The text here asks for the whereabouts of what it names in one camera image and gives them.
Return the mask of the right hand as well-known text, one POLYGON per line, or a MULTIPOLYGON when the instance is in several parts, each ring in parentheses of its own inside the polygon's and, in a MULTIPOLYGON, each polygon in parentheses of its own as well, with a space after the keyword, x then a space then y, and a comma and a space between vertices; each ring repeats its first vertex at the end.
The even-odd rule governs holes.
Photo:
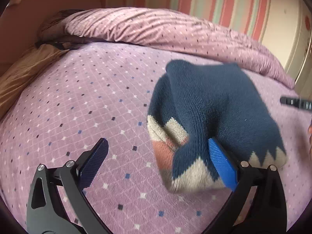
POLYGON ((309 134, 309 151, 311 153, 312 151, 312 125, 309 126, 308 128, 308 134, 309 134))

